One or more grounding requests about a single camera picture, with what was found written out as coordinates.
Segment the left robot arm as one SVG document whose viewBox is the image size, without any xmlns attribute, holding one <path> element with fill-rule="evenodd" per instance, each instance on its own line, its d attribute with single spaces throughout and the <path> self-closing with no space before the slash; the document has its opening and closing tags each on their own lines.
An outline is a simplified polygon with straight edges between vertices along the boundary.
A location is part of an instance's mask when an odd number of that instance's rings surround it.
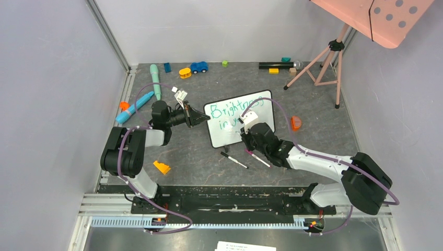
<svg viewBox="0 0 443 251">
<path fill-rule="evenodd" d="M 161 100 L 154 102 L 151 108 L 149 127 L 112 128 L 100 158 L 100 167 L 124 181 L 137 197 L 145 199 L 144 206 L 151 213 L 158 213 L 164 207 L 164 199 L 157 195 L 158 184 L 143 169 L 145 148 L 166 146 L 174 126 L 186 124 L 192 128 L 211 118 L 192 108 L 188 101 L 172 109 Z"/>
</svg>

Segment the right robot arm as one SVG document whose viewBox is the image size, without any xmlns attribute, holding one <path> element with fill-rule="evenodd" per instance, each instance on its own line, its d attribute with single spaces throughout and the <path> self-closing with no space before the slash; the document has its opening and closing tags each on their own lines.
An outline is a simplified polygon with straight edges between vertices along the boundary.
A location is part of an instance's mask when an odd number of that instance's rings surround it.
<svg viewBox="0 0 443 251">
<path fill-rule="evenodd" d="M 378 214 L 392 186 L 391 178 L 367 154 L 336 156 L 313 151 L 279 139 L 267 123 L 244 126 L 240 136 L 247 149 L 258 151 L 274 166 L 304 170 L 327 177 L 333 184 L 311 186 L 302 208 L 316 213 L 321 208 L 350 205 L 369 215 Z"/>
</svg>

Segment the white whiteboard black frame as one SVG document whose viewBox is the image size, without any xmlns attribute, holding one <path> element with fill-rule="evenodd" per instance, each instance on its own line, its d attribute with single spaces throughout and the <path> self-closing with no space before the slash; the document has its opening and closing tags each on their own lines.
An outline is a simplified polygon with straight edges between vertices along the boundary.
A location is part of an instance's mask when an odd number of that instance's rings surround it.
<svg viewBox="0 0 443 251">
<path fill-rule="evenodd" d="M 203 109 L 210 116 L 207 127 L 211 146 L 219 148 L 241 142 L 240 129 L 244 125 L 238 119 L 248 109 L 258 115 L 259 122 L 266 122 L 275 131 L 273 103 L 266 99 L 258 100 L 263 97 L 272 98 L 272 92 L 266 89 L 206 103 Z"/>
</svg>

